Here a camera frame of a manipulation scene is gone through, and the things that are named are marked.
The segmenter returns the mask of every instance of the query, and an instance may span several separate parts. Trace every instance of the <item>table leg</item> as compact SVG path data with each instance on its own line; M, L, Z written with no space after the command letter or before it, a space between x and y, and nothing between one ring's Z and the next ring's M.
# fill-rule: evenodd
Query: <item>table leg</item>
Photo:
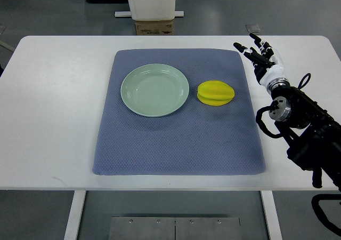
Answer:
M64 240L77 240L80 220L82 218L83 205L85 200L85 190L75 190L72 200L69 220L66 226Z
M275 201L272 191L261 191L265 220L267 224L267 232L270 240L282 240L281 229L279 227Z

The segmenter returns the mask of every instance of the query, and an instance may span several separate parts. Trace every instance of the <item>light green plate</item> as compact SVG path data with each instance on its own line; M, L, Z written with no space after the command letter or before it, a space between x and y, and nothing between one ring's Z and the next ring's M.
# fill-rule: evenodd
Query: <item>light green plate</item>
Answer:
M174 67L148 64L134 69L121 86L124 104L133 112L147 117L168 115L186 101L189 85Z

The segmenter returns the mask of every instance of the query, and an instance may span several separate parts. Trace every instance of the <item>cardboard box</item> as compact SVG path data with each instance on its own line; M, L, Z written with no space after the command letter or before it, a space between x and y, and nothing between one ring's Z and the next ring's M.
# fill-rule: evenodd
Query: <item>cardboard box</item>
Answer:
M171 36L173 35L173 20L136 21L135 29L138 36Z

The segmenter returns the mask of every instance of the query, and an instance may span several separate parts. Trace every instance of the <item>gray floor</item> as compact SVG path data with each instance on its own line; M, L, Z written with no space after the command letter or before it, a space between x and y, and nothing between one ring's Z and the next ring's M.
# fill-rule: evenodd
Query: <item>gray floor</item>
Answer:
M261 29L261 35L325 36L329 38L341 58L340 8L341 0L176 0L176 10L184 11L185 17L174 20L174 33L175 35L247 35L245 25L257 24ZM114 17L115 11L128 10L127 0L0 0L0 26L6 26L6 30L0 35L0 40L16 47L20 39L28 35L135 35L132 19ZM11 55L12 52L0 47L0 64L3 68L8 64ZM70 208L70 194L63 192L63 197L59 197L46 193L48 192L0 191L0 225L5 225L0 227L0 238L24 239L25 236L32 236L26 239L62 239L66 215L63 213L59 215L60 218L56 218L55 214L56 211ZM274 193L283 239L338 239L321 226L312 213L310 201L314 194L316 194L314 191ZM181 213L183 195L186 198L191 197L190 193L172 193L172 198L177 200L174 205L179 203L178 209L175 209L177 213ZM235 193L215 195L220 199L231 200ZM193 207L201 205L202 213L206 214L210 213L210 207L212 213L219 211L219 206L212 207L202 199L203 197L196 196L193 199ZM59 209L51 210L50 206L42 203L42 200L56 204ZM126 202L129 198L115 200L118 202L117 206L113 207L115 209L122 206L126 208L126 212L134 212L134 210L136 213L154 212L153 209L150 209L150 212L147 208L137 209L139 205L145 205L145 202L136 202L129 206ZM161 209L162 213L167 211L171 213L172 207L176 208L176 205L167 207L168 210ZM86 232L87 225L90 225L88 218L85 217L91 214L90 208L91 206L85 207L80 237L84 237L83 232ZM326 203L324 208L331 211L332 218L336 220L341 218L340 205L337 203ZM3 211L7 212L7 217L4 216ZM38 216L36 211L38 214L49 216L36 219ZM116 214L123 213L125 213L124 209L116 210ZM11 220L8 219L8 214L12 214ZM61 220L64 222L59 224L57 233L53 225ZM260 236L257 239L267 238L262 233L264 228L251 226L255 229L255 234Z

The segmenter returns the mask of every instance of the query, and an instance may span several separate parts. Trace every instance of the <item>black cable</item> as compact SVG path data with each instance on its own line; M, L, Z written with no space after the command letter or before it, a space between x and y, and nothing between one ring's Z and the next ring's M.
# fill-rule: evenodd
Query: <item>black cable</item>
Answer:
M311 199L311 205L319 221L334 234L341 236L341 229L328 220L323 209L320 207L319 201L321 200L341 200L341 194L318 194Z
M271 109L274 109L272 106L267 106L264 108L261 108L260 110L257 111L257 115L256 115L256 123L258 124L259 128L269 137L274 138L274 139L278 139L280 137L282 137L282 134L278 133L278 134L273 134L272 132L270 132L266 125L264 124L264 122L262 121L262 114L266 111L269 111Z
M305 87L307 85L307 83L310 81L310 78L311 78L311 74L310 73L307 73L300 81L299 85L298 85L298 89L302 89L303 87Z

